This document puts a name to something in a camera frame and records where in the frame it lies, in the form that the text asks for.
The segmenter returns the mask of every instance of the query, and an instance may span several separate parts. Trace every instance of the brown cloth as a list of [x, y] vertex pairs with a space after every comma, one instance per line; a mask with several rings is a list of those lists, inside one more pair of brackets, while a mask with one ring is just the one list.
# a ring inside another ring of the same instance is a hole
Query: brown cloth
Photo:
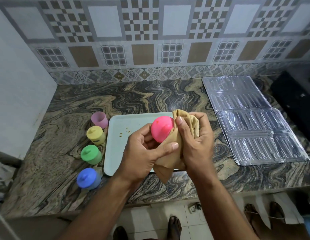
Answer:
[[161, 145], [176, 141], [179, 145], [178, 150], [167, 156], [159, 158], [153, 166], [153, 170], [156, 173], [157, 177], [164, 184], [166, 184], [169, 178], [172, 176], [174, 169], [179, 169], [183, 171], [186, 170], [185, 163], [183, 162], [183, 141], [180, 133], [178, 132], [175, 122], [177, 116], [181, 116], [184, 118], [194, 138], [200, 136], [199, 120], [195, 116], [190, 115], [189, 113], [181, 109], [173, 111], [174, 128], [171, 130], [165, 141], [161, 143]]

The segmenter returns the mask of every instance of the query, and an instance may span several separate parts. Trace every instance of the yellow cup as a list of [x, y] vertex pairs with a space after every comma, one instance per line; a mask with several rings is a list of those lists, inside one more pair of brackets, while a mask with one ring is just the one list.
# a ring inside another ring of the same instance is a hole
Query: yellow cup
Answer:
[[106, 135], [103, 132], [103, 129], [99, 126], [92, 126], [86, 132], [86, 136], [91, 140], [95, 145], [101, 145], [105, 142]]

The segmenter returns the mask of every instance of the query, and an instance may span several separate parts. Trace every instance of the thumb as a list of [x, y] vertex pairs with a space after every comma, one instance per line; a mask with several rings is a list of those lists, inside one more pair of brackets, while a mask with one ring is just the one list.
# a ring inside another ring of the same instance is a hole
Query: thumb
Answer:
[[171, 142], [165, 145], [159, 145], [156, 149], [152, 149], [151, 155], [154, 157], [155, 160], [164, 157], [166, 155], [171, 154], [172, 152], [176, 151], [178, 149], [178, 143], [177, 142]]
[[184, 118], [182, 118], [181, 116], [178, 116], [175, 119], [175, 121], [177, 124], [178, 131], [181, 134], [181, 137], [183, 138], [183, 140], [186, 143], [190, 143], [194, 138], [192, 137], [190, 128], [188, 124], [186, 123], [186, 121], [184, 120]]

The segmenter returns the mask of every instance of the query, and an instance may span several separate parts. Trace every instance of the marble countertop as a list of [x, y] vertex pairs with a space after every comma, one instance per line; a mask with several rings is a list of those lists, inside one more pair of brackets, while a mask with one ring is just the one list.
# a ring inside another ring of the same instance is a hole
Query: marble countertop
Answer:
[[[253, 77], [267, 100], [283, 113], [310, 157], [310, 142], [287, 118], [269, 92], [272, 77]], [[215, 136], [213, 161], [219, 179], [229, 192], [281, 190], [310, 185], [310, 161], [257, 166], [238, 166], [233, 160], [201, 79], [58, 86], [9, 194], [1, 207], [8, 218], [63, 214], [81, 210], [96, 190], [76, 184], [77, 174], [89, 164], [80, 159], [90, 144], [90, 117], [104, 111], [114, 115], [167, 112], [175, 109], [208, 115]], [[103, 170], [103, 162], [94, 168]], [[102, 178], [103, 185], [108, 177]], [[155, 174], [143, 181], [128, 205], [197, 198], [184, 171], [174, 172], [166, 185]]]

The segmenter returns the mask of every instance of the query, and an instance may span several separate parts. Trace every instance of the blue cup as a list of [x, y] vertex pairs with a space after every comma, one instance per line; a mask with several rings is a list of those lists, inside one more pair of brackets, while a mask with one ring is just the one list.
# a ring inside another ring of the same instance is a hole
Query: blue cup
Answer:
[[93, 190], [101, 183], [101, 175], [92, 168], [85, 168], [78, 174], [76, 182], [82, 189]]

